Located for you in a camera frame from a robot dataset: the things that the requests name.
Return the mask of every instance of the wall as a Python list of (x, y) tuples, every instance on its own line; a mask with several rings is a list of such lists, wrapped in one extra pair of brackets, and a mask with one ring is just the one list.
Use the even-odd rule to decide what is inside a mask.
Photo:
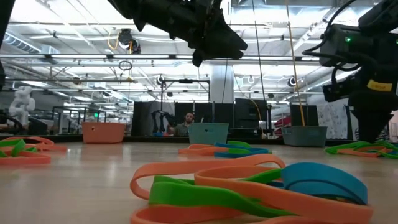
[[(34, 91), (33, 99), (36, 101), (36, 109), (52, 111), (53, 106), (63, 106), (66, 101), (56, 95), (44, 95), (42, 92)], [(14, 100), (14, 93), (0, 92), (0, 109), (6, 109)]]

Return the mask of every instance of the man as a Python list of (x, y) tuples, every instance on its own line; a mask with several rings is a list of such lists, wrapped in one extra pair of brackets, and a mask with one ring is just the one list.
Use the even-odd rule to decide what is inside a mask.
[(177, 137), (188, 137), (188, 127), (193, 122), (193, 114), (187, 113), (185, 115), (184, 123), (178, 124), (176, 127), (169, 127), (169, 134), (173, 134)]

